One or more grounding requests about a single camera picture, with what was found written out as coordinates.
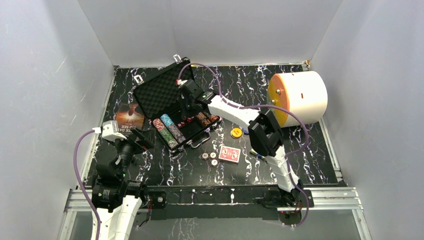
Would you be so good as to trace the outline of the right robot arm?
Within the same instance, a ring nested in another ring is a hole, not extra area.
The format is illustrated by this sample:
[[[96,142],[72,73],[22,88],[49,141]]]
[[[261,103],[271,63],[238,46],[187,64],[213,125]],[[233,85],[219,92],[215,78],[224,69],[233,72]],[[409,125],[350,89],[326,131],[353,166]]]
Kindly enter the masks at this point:
[[[192,117],[202,111],[222,117],[248,131],[251,148],[263,156],[271,166],[277,181],[277,190],[267,190],[258,199],[264,207],[303,207],[312,205],[304,186],[292,171],[288,156],[295,151],[284,149],[284,132],[273,110],[287,113],[275,105],[243,106],[216,91],[202,90],[192,79],[176,80],[180,91],[179,102],[183,113]]]

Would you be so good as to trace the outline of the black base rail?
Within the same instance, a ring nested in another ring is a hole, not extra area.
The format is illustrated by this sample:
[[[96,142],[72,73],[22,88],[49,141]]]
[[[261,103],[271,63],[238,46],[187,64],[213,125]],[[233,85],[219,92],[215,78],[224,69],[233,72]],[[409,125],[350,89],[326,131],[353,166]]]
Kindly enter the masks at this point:
[[[291,192],[276,185],[147,186],[131,184],[129,194],[142,200],[138,213],[152,213],[153,220],[183,218],[265,218],[278,214],[299,220],[300,213],[318,206],[312,189]]]

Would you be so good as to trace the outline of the blue grey chip row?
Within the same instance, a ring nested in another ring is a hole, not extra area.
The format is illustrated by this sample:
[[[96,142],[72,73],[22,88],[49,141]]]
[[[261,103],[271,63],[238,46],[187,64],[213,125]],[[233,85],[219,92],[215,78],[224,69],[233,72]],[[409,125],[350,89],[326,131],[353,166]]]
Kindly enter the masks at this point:
[[[169,117],[168,114],[163,114],[160,117],[161,121],[164,123],[166,128],[170,131],[170,133],[173,135],[173,137],[176,139],[176,141],[181,144],[184,141],[186,141],[185,136],[183,133],[178,129],[176,124],[172,121],[172,119]]]

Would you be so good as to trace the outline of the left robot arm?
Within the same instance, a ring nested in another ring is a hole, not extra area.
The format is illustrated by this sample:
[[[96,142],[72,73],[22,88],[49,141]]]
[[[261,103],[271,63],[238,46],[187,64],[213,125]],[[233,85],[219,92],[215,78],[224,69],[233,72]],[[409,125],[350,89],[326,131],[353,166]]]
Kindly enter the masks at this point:
[[[115,147],[117,154],[96,165],[97,176],[91,193],[94,206],[91,239],[127,240],[139,208],[147,206],[150,198],[146,185],[125,179],[126,173],[135,155],[155,146],[155,131],[133,127],[125,136],[107,123],[101,127],[101,137]]]

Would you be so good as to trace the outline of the blue playing card deck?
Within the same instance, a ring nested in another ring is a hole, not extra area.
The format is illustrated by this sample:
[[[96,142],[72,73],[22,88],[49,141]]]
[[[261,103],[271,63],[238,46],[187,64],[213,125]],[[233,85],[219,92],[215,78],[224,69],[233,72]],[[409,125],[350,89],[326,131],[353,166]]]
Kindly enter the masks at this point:
[[[259,160],[262,160],[262,161],[264,161],[264,162],[266,162],[267,160],[266,160],[266,158],[264,157],[264,156],[262,156],[262,155],[260,155],[259,153],[257,153],[254,149],[251,149],[250,151],[249,151],[249,153],[251,154],[251,155],[253,155],[253,156],[255,156],[257,159],[259,159]]]

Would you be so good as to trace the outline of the white poker chip upper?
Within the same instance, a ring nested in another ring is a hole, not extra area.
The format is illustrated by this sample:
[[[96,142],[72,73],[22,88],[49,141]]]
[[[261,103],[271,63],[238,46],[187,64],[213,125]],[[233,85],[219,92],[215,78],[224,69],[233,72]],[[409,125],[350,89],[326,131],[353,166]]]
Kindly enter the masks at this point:
[[[209,153],[209,157],[211,158],[211,159],[216,159],[217,158],[217,153],[216,152],[210,152]]]

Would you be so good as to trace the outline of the brown poker chip left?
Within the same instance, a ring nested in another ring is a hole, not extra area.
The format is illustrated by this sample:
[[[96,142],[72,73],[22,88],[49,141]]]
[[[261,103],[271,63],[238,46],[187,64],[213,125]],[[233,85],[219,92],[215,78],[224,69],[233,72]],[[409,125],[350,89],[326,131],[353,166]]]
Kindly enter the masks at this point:
[[[209,152],[203,152],[203,153],[200,155],[200,158],[201,158],[202,160],[206,161],[206,160],[210,159],[210,153],[209,153]]]

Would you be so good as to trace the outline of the white orange cylindrical drum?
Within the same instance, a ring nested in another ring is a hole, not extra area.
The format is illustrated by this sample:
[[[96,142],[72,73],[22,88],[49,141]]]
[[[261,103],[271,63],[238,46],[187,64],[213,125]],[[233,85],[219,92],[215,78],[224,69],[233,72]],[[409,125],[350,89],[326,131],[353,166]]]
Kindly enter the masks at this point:
[[[292,112],[304,124],[314,124],[326,112],[328,92],[315,71],[276,73],[268,84],[267,103]]]

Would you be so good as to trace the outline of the red green chip row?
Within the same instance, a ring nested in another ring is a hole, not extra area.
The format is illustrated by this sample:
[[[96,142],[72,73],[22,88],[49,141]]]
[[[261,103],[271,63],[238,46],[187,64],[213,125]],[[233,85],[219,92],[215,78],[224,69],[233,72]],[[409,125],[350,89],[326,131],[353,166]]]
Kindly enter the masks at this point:
[[[152,122],[154,127],[157,129],[159,134],[162,136],[162,138],[166,142],[166,144],[171,149],[175,148],[178,145],[178,142],[175,140],[175,138],[167,129],[167,127],[164,125],[164,123],[159,118],[154,119]]]

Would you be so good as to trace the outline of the white poker chip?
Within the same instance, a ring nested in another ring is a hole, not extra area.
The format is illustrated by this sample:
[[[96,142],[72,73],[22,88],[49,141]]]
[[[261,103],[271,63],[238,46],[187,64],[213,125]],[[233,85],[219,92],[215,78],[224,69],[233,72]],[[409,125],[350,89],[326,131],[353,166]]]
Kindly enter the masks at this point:
[[[217,158],[217,153],[216,152],[210,152],[209,153],[209,157],[211,158],[211,159],[216,159]]]
[[[218,161],[217,159],[212,159],[212,160],[210,161],[210,165],[211,165],[212,167],[217,167],[217,166],[219,165],[219,161]]]

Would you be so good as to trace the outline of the white poker chip lower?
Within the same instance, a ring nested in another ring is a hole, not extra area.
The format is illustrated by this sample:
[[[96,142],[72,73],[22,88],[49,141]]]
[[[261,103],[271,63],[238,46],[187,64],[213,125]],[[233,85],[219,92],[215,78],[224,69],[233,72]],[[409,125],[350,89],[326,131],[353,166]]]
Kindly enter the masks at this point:
[[[210,161],[210,165],[211,165],[212,167],[217,167],[217,166],[219,165],[219,161],[218,161],[217,159],[212,159],[212,160]]]

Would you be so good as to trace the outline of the red playing card deck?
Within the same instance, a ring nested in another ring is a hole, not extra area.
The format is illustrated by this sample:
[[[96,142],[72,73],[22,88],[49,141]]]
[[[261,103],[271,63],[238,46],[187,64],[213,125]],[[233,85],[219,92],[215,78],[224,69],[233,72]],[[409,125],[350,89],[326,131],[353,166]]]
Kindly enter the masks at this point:
[[[225,162],[238,164],[240,161],[241,152],[242,151],[239,148],[222,145],[218,153],[218,159]]]

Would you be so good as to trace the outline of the brown chip row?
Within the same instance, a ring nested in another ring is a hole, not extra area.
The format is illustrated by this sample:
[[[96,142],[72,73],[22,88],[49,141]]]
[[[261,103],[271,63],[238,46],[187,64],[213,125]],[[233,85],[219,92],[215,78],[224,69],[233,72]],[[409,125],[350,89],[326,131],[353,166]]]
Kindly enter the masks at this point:
[[[211,121],[203,112],[199,112],[195,117],[203,127],[207,127],[211,124]]]

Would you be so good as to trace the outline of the yellow dealer button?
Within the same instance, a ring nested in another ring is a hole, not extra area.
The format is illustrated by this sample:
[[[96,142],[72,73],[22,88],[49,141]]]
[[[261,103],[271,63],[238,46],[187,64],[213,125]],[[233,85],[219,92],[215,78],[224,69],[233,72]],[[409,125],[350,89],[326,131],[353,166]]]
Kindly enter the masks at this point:
[[[243,131],[238,127],[233,128],[230,132],[230,135],[235,139],[239,139],[243,134]]]

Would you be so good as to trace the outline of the black poker chip case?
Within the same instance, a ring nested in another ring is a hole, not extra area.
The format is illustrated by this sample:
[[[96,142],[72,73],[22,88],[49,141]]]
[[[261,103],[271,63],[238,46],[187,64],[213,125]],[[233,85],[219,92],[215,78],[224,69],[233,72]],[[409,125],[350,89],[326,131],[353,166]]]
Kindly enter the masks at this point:
[[[148,76],[133,90],[134,99],[152,125],[154,119],[161,120],[161,116],[167,114],[185,136],[186,141],[177,142],[178,145],[171,149],[154,127],[171,153],[181,152],[186,146],[193,149],[198,148],[210,139],[210,131],[215,129],[223,120],[218,116],[218,121],[211,122],[207,127],[203,127],[196,116],[182,118],[179,104],[179,80],[194,80],[196,83],[191,61],[187,57],[179,58],[157,73]]]

